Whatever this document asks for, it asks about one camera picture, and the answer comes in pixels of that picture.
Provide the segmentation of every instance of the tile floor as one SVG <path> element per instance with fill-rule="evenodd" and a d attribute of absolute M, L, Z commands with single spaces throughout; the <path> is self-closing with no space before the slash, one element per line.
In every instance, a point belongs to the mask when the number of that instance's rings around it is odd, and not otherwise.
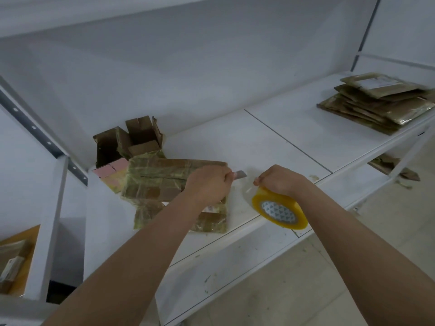
<path fill-rule="evenodd" d="M 358 210 L 362 223 L 435 279 L 435 138 L 409 167 L 421 182 L 391 183 Z M 185 321 L 188 326 L 367 325 L 316 235 Z"/>

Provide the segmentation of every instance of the white label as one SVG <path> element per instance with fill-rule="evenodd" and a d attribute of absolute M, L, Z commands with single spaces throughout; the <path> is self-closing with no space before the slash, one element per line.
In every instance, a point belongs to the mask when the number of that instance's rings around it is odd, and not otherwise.
<path fill-rule="evenodd" d="M 165 206 L 169 205 L 169 202 L 162 202 Z M 214 206 L 207 206 L 201 213 L 219 213 L 219 208 Z"/>
<path fill-rule="evenodd" d="M 371 78 L 371 79 L 358 81 L 358 84 L 364 89 L 375 89 L 381 87 L 400 85 L 402 84 L 402 82 L 387 78 L 386 76 L 379 76 L 378 78 Z"/>
<path fill-rule="evenodd" d="M 0 283 L 2 283 L 3 281 L 14 281 L 23 262 L 24 257 L 21 256 L 10 259 L 4 267 L 3 272 L 1 273 Z"/>

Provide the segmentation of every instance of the yellow tape roll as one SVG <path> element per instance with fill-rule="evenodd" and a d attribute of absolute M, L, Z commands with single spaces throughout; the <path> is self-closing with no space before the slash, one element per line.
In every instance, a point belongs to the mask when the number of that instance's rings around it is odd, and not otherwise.
<path fill-rule="evenodd" d="M 261 216 L 284 228 L 302 230 L 308 225 L 307 218 L 296 200 L 267 188 L 257 189 L 252 204 Z"/>

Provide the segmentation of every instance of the person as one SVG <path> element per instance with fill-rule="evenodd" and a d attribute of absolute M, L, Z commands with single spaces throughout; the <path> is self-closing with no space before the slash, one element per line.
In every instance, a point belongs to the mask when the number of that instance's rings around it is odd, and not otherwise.
<path fill-rule="evenodd" d="M 233 179 L 227 167 L 194 171 L 185 190 L 43 325 L 138 325 L 195 219 L 229 193 Z M 435 282 L 317 186 L 279 165 L 262 173 L 254 185 L 299 203 L 368 325 L 435 325 Z"/>

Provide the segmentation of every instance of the bare forearm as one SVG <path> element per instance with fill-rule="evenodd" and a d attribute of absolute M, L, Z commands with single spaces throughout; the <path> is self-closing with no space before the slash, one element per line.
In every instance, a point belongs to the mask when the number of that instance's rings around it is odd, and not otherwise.
<path fill-rule="evenodd" d="M 308 183 L 295 197 L 370 325 L 435 324 L 435 283 Z"/>
<path fill-rule="evenodd" d="M 44 325 L 138 325 L 202 208 L 180 194 L 86 279 Z"/>

